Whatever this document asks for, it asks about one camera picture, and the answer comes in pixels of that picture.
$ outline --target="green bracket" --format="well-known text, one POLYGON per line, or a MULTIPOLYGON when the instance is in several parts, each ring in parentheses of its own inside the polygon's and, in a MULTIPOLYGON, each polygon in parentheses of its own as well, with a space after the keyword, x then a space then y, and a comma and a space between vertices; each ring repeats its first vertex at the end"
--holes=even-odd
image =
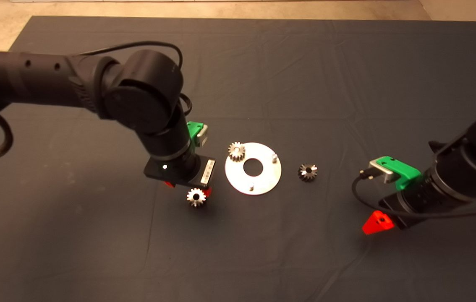
POLYGON ((398 191, 404 190, 415 178, 421 176, 419 170, 390 156, 380 157, 376 163, 400 176, 395 182, 398 191))
POLYGON ((203 122, 188 122, 190 139, 196 147, 202 147, 208 139, 207 130, 208 126, 203 122))
POLYGON ((201 122, 188 122, 188 130, 190 131, 190 138, 195 140, 195 137, 203 129, 204 123, 201 122))

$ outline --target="floor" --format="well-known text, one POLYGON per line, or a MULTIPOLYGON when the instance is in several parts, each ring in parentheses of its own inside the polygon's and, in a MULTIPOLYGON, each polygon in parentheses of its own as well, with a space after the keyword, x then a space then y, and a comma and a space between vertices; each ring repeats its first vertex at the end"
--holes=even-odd
POLYGON ((0 0, 0 50, 7 50, 33 15, 273 19, 476 20, 473 0, 293 2, 57 2, 0 0))

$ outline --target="spur gear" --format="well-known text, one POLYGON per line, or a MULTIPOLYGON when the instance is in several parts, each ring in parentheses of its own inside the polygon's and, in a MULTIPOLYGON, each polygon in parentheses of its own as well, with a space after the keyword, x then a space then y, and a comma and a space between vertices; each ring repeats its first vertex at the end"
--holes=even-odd
POLYGON ((239 162, 246 156, 246 148, 240 142, 231 143, 229 146, 229 157, 232 161, 239 162))
POLYGON ((318 175, 317 170, 318 168, 314 164, 302 164, 298 169, 298 176, 304 182, 311 182, 318 175))
POLYGON ((206 195, 201 189, 191 189, 186 195, 186 200, 190 203, 192 207, 199 208, 204 205, 206 201, 206 195))

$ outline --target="robotic arm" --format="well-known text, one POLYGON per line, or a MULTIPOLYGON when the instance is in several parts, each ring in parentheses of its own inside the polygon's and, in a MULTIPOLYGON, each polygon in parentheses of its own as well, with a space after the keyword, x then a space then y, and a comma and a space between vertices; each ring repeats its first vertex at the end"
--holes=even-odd
POLYGON ((0 52, 0 110, 10 103, 84 107, 136 132, 150 154, 147 177, 207 188, 215 160, 195 153, 207 126, 199 133, 186 124, 182 85, 178 65, 153 50, 123 65, 111 57, 0 52))
POLYGON ((361 171, 353 184, 354 194, 362 203, 385 215, 374 217, 373 214, 363 228, 365 232, 369 223, 371 231, 382 230, 386 220, 403 229, 426 219, 476 215, 476 210, 449 212, 476 200, 476 122, 450 143, 432 141, 429 145, 434 157, 432 166, 423 174, 412 167, 403 171, 406 167, 392 164, 391 161, 397 163, 397 160, 391 157, 376 164, 371 161, 370 168, 361 171), (359 180, 377 176, 384 176, 386 183, 401 180, 403 183, 397 183, 399 191, 374 206, 360 199, 355 189, 359 180))

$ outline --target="circular metal plate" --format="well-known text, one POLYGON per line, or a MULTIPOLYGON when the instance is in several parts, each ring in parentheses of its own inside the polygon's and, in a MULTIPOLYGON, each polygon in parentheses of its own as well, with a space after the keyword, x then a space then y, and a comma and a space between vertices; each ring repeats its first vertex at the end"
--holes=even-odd
POLYGON ((281 162, 276 158, 272 162, 275 152, 261 143, 244 143, 246 156, 239 162, 232 161, 227 156, 225 174, 230 184, 238 191, 248 195, 261 195, 273 189, 281 178, 281 162), (243 169, 249 159, 256 159, 262 164, 262 173, 258 176, 249 176, 243 169))

